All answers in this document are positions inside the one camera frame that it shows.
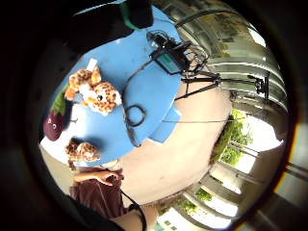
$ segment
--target black cable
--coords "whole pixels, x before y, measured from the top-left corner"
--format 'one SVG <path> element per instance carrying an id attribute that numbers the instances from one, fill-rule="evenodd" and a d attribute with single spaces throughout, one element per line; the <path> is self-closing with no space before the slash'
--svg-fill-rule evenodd
<path id="1" fill-rule="evenodd" d="M 134 209 L 138 210 L 141 213 L 141 222 L 142 222 L 142 231 L 146 231 L 146 219 L 145 219 L 145 215 L 141 209 L 141 206 L 134 200 L 132 199 L 128 194 L 126 194 L 117 184 L 116 184 L 116 178 L 113 177 L 113 186 L 116 187 L 123 195 L 125 195 L 129 200 L 132 201 L 133 205 L 134 205 Z"/>
<path id="2" fill-rule="evenodd" d="M 239 118 L 233 118 L 233 119 L 223 119 L 223 120 L 203 120 L 203 121 L 175 121 L 175 120 L 163 120 L 163 122 L 166 123 L 216 123 L 216 122 L 233 122 L 240 119 L 248 118 L 249 116 L 256 116 L 260 114 L 263 110 L 258 110 L 253 114 L 249 114 L 248 116 L 239 117 Z"/>
<path id="3" fill-rule="evenodd" d="M 131 106 L 127 106 L 126 103 L 126 97 L 125 97 L 125 93 L 126 93 L 126 89 L 130 83 L 130 81 L 143 69 L 145 69 L 149 64 L 151 64 L 154 60 L 151 59 L 150 61 L 146 62 L 145 64 L 143 64 L 140 68 L 138 68 L 136 71 L 133 72 L 133 74 L 131 74 L 130 77 L 128 77 L 126 84 L 124 86 L 124 89 L 121 93 L 121 98 L 122 98 L 122 104 L 123 104 L 123 120 L 126 126 L 126 131 L 127 131 L 127 135 L 131 141 L 131 143 L 135 146 L 135 147 L 140 147 L 141 144 L 137 141 L 136 135 L 135 135 L 135 131 L 134 131 L 134 127 L 140 126 L 146 117 L 146 111 L 145 109 L 137 104 L 131 105 Z M 140 121 L 138 122 L 133 122 L 129 116 L 128 116 L 128 112 L 133 109 L 133 108 L 137 108 L 141 111 L 141 115 L 142 118 Z"/>
<path id="4" fill-rule="evenodd" d="M 206 9 L 206 10 L 201 10 L 201 11 L 199 11 L 199 12 L 197 12 L 197 13 L 194 13 L 193 15 L 190 15 L 190 16 L 184 18 L 184 19 L 181 20 L 181 21 L 177 21 L 177 22 L 175 23 L 175 27 L 176 27 L 176 28 L 181 27 L 181 26 L 183 26 L 185 23 L 190 22 L 190 21 L 192 21 L 192 20 L 194 20 L 194 19 L 196 19 L 196 18 L 199 18 L 200 16 L 204 16 L 204 15 L 208 15 L 208 14 L 212 14 L 212 13 L 232 13 L 232 14 L 234 14 L 234 15 L 239 15 L 239 16 L 241 16 L 239 13 L 236 13 L 236 12 L 234 12 L 234 11 L 229 11 L 229 10 L 208 10 L 208 9 Z"/>

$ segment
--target tree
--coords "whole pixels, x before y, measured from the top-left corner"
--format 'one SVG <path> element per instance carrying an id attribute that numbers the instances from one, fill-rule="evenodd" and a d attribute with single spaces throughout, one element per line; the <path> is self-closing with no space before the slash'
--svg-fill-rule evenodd
<path id="1" fill-rule="evenodd" d="M 245 114 L 234 109 L 232 111 L 231 117 L 233 119 L 245 118 Z M 244 128 L 243 119 L 236 119 L 232 121 L 232 123 L 233 123 L 233 126 L 232 126 L 231 138 L 230 138 L 231 141 L 235 141 L 243 145 L 248 145 L 253 142 L 253 138 L 251 137 L 250 131 L 248 131 L 246 134 L 243 133 L 243 128 Z M 231 166 L 234 166 L 240 160 L 242 155 L 243 155 L 243 152 L 226 147 L 224 149 L 224 152 L 220 156 L 220 159 L 224 161 L 225 163 Z"/>

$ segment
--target pavement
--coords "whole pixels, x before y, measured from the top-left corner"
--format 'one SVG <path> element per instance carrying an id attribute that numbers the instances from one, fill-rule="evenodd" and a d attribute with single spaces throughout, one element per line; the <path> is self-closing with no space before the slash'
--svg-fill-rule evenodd
<path id="1" fill-rule="evenodd" d="M 190 85 L 190 91 L 207 83 Z M 185 92 L 182 85 L 178 95 Z M 180 121 L 227 119 L 232 110 L 229 91 L 212 89 L 175 101 Z M 149 203 L 184 190 L 207 172 L 213 146 L 224 122 L 178 123 L 163 144 L 145 141 L 141 147 L 121 158 L 122 189 L 140 204 Z M 43 148 L 42 156 L 64 193 L 72 184 L 68 167 L 55 160 Z"/>

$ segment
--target blue table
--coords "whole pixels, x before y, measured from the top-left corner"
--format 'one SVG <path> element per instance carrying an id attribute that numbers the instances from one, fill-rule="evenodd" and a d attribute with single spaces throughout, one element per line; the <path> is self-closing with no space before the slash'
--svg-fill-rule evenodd
<path id="1" fill-rule="evenodd" d="M 80 68 L 86 68 L 90 59 L 98 61 L 97 64 L 103 74 L 102 81 L 111 82 L 119 92 L 122 92 L 127 78 L 150 59 L 149 54 L 152 52 L 152 48 L 146 40 L 148 31 L 162 30 L 175 40 L 181 40 L 165 14 L 154 7 L 153 14 L 154 24 L 152 27 L 135 31 L 129 37 L 101 45 L 85 54 L 69 71 L 56 89 L 55 94 L 67 84 L 69 75 Z M 169 120 L 180 118 L 179 112 L 173 105 L 180 84 L 181 76 L 179 74 L 168 75 L 155 62 L 129 82 L 125 94 L 126 106 L 138 104 L 146 111 L 144 122 L 134 128 L 139 143 L 145 139 L 164 142 L 171 134 L 175 124 L 166 124 L 162 121 L 166 117 Z M 141 112 L 137 109 L 131 110 L 129 114 L 132 119 L 141 118 Z M 81 141 L 89 141 L 100 149 L 101 159 L 99 161 L 75 163 L 80 167 L 108 163 L 135 148 L 127 135 L 123 121 L 123 105 L 116 107 L 109 115 L 103 116 L 77 104 L 72 108 L 72 118 L 78 118 L 77 122 L 70 122 L 57 141 L 44 138 L 41 142 L 50 155 L 62 162 L 66 162 L 64 146 L 72 137 Z"/>

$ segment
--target black metal stand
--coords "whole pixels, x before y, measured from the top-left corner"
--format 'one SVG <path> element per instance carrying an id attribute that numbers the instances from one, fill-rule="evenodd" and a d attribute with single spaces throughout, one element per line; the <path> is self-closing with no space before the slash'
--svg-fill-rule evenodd
<path id="1" fill-rule="evenodd" d="M 177 98 L 175 98 L 174 100 L 179 100 L 182 98 L 187 98 L 193 94 L 196 93 L 201 93 L 205 90 L 210 90 L 210 89 L 214 89 L 216 87 L 219 86 L 220 83 L 222 82 L 230 82 L 230 83 L 239 83 L 239 84 L 247 84 L 247 85 L 252 85 L 256 88 L 257 93 L 264 93 L 265 94 L 265 102 L 268 103 L 269 101 L 269 76 L 270 73 L 268 74 L 268 76 L 265 77 L 265 80 L 254 77 L 252 75 L 247 75 L 248 79 L 251 79 L 251 81 L 249 80 L 240 80 L 240 79 L 221 79 L 220 74 L 219 73 L 212 73 L 212 72 L 208 72 L 208 71 L 199 71 L 197 73 L 198 75 L 204 75 L 204 76 L 208 76 L 206 78 L 198 78 L 198 77 L 193 77 L 193 78 L 183 78 L 181 79 L 183 83 L 187 84 L 186 87 L 186 92 L 184 95 L 179 96 Z M 201 88 L 199 90 L 194 90 L 192 92 L 188 92 L 189 89 L 189 84 L 191 83 L 198 83 L 198 82 L 212 82 L 212 85 L 206 86 L 204 88 Z"/>

